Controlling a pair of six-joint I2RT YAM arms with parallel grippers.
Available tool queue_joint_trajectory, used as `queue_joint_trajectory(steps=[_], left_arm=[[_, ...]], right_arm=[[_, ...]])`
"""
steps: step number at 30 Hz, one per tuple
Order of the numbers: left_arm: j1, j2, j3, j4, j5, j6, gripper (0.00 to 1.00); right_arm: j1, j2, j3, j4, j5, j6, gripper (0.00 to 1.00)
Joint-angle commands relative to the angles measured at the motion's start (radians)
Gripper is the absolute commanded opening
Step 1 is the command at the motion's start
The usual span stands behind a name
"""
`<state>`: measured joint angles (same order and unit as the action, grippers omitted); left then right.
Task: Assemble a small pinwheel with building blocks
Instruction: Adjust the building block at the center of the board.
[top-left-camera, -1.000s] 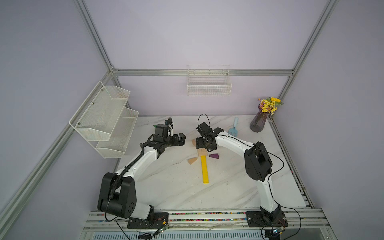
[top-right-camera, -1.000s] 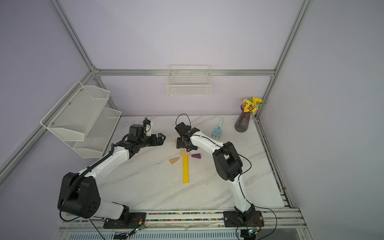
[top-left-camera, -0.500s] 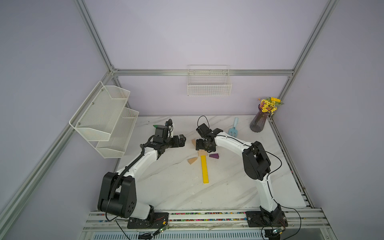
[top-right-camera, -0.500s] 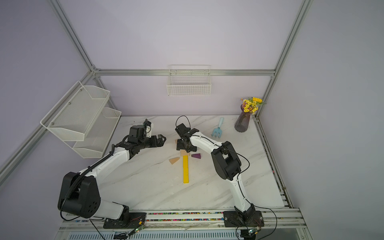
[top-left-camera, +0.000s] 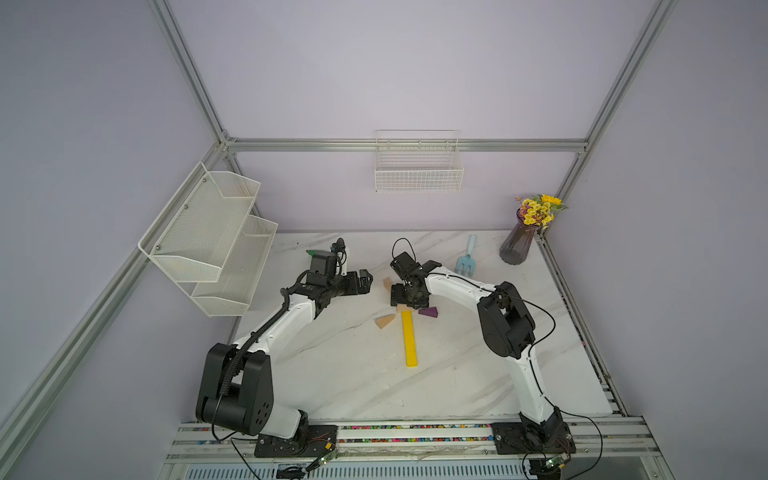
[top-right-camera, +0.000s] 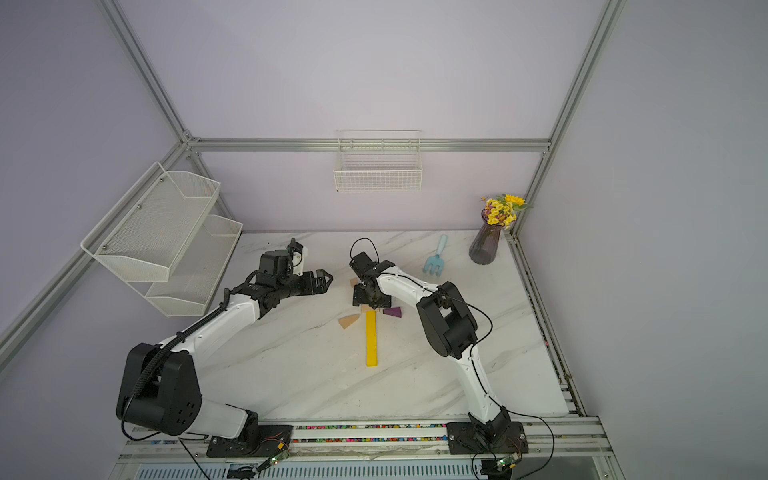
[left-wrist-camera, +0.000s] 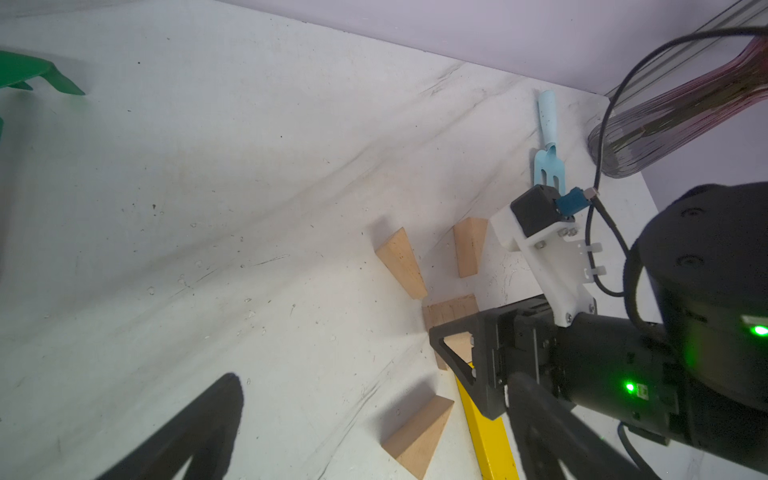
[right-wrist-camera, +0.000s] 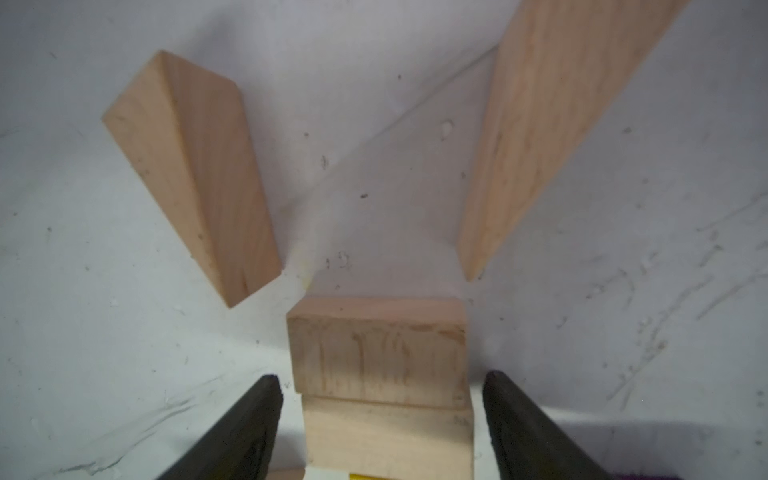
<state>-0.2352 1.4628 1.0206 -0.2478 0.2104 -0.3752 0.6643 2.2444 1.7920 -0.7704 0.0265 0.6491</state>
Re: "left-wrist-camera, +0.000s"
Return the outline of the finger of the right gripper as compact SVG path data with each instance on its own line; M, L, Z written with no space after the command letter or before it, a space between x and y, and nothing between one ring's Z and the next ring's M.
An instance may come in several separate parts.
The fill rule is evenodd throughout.
M462 333L474 341L471 364L446 343L448 337ZM506 413L506 370L497 317L473 314L435 326L429 330L429 340L484 417L495 420Z

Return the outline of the light blue toy fork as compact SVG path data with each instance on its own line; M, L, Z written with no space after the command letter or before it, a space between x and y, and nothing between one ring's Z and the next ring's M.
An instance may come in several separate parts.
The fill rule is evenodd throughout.
M566 193L565 163L558 157L558 123L556 95L552 90L539 94L537 99L539 125L543 146L533 157L534 185L550 186L560 195Z

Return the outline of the yellow block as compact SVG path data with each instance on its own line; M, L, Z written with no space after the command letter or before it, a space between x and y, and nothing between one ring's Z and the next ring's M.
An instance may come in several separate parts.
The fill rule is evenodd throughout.
M459 379L456 383L481 478L518 480L520 476L503 420L484 417Z

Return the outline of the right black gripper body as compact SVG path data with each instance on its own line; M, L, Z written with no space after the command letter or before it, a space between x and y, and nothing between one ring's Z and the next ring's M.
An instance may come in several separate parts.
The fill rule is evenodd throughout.
M480 312L494 380L524 373L555 398L647 433L681 438L683 372L671 348L630 321L580 313L558 327L541 296Z

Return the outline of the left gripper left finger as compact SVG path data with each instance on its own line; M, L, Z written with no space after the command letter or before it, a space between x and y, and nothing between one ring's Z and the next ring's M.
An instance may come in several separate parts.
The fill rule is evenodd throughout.
M129 455L100 475L102 479L222 479L234 450L244 405L239 377L227 373Z

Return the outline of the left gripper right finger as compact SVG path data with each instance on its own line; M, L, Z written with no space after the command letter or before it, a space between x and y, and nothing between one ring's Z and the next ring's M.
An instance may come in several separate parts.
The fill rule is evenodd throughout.
M507 416L527 479L652 479L601 440L532 378L511 375Z

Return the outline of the wooden rectangular block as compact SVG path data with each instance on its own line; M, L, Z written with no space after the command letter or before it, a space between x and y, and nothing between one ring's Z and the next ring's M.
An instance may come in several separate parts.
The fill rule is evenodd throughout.
M472 362L472 335L469 332L447 336L444 341L464 362Z
M469 294L424 306L422 315L425 329L429 331L435 326L473 315L478 311L475 295Z

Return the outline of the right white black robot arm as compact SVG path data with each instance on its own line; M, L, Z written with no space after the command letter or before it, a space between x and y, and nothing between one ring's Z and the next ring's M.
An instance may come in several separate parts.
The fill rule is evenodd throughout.
M537 296L432 327L434 351L481 414L507 416L530 479L650 479L572 414L621 434L676 441L767 469L767 186L696 187L623 250L622 318L601 315L587 282L594 248L575 214L593 190L535 186L491 220L520 251Z

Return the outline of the wooden triangle block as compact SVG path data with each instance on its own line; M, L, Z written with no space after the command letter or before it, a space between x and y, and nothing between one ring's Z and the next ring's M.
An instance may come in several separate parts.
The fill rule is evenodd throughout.
M454 406L435 395L382 444L382 448L414 478L423 479Z
M468 217L453 227L458 275L467 278L479 271L488 220Z
M412 299L427 297L426 284L404 228L392 234L375 254Z

